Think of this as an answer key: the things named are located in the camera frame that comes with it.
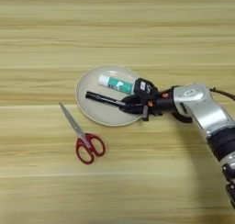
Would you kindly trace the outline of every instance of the pen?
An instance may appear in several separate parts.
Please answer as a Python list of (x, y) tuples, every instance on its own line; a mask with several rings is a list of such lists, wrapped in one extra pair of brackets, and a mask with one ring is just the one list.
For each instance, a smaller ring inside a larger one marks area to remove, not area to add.
[(92, 99), (96, 102), (105, 103), (111, 106), (125, 106), (126, 105), (126, 103), (122, 101), (116, 100), (108, 96), (99, 95), (90, 91), (86, 92), (85, 98)]

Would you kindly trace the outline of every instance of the round plate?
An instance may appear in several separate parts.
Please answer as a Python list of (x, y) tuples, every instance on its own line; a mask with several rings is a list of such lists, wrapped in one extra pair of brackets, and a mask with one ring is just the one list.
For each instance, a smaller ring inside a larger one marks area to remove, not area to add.
[(126, 94), (118, 91), (100, 86), (98, 84), (100, 74), (114, 76), (120, 80), (133, 84), (138, 78), (140, 78), (136, 73), (127, 68), (113, 65), (100, 66), (94, 68), (88, 73), (85, 73), (79, 80), (75, 90), (76, 102), (82, 112), (93, 121), (107, 126), (124, 126), (138, 120), (140, 116), (127, 114), (120, 111), (118, 107), (108, 106), (85, 98), (87, 91), (106, 95), (117, 100), (121, 100), (127, 96)]

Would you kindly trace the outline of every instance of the scissors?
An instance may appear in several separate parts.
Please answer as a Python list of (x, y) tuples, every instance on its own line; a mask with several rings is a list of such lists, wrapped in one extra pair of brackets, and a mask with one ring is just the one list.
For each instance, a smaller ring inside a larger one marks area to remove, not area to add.
[[(79, 124), (75, 121), (75, 119), (72, 117), (70, 112), (66, 109), (66, 107), (60, 103), (60, 106), (62, 108), (62, 111), (64, 115), (67, 117), (68, 121), (70, 122), (71, 126), (73, 127), (74, 131), (78, 135), (78, 139), (76, 142), (76, 154), (77, 157), (80, 159), (81, 162), (85, 164), (91, 164), (95, 160), (95, 156), (101, 157), (106, 153), (106, 147), (105, 143), (95, 134), (91, 133), (84, 133), (82, 128), (79, 126)], [(98, 151), (95, 148), (95, 145), (93, 144), (93, 141), (97, 140), (100, 142), (102, 150)], [(82, 155), (80, 149), (83, 148), (86, 153), (89, 155), (90, 160), (86, 160)]]

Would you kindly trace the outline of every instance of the green label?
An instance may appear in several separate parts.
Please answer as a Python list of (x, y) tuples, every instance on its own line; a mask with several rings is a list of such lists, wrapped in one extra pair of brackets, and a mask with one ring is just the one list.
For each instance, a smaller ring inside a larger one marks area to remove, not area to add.
[(131, 95), (133, 84), (110, 77), (107, 86), (119, 92)]

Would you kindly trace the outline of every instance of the red scissor handle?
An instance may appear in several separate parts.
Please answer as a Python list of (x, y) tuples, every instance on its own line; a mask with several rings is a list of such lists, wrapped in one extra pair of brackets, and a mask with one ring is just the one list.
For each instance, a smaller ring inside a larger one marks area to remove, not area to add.
[[(77, 140), (77, 143), (76, 143), (76, 154), (77, 154), (77, 157), (85, 164), (91, 164), (94, 162), (95, 160), (95, 157), (94, 155), (100, 157), (100, 156), (103, 156), (105, 153), (106, 153), (106, 146), (105, 146), (105, 143), (96, 135), (94, 134), (91, 134), (91, 133), (85, 133), (85, 137), (86, 139), (88, 140), (88, 142), (90, 143), (90, 147), (88, 147), (85, 142), (82, 140), (82, 139), (78, 139)], [(98, 151), (92, 140), (98, 140), (102, 146), (102, 150), (101, 151)], [(87, 154), (90, 156), (90, 160), (86, 160), (83, 158), (83, 156), (81, 155), (80, 153), (80, 148), (83, 148), (86, 150)]]
[[(89, 141), (89, 143), (91, 144), (92, 148), (91, 148), (91, 152), (93, 152), (96, 156), (101, 157), (106, 153), (106, 146), (105, 143), (102, 141), (101, 138), (99, 138), (97, 135), (92, 134), (92, 133), (85, 133), (86, 139)], [(101, 144), (102, 150), (98, 151), (95, 147), (95, 145), (93, 144), (93, 140), (98, 140)]]

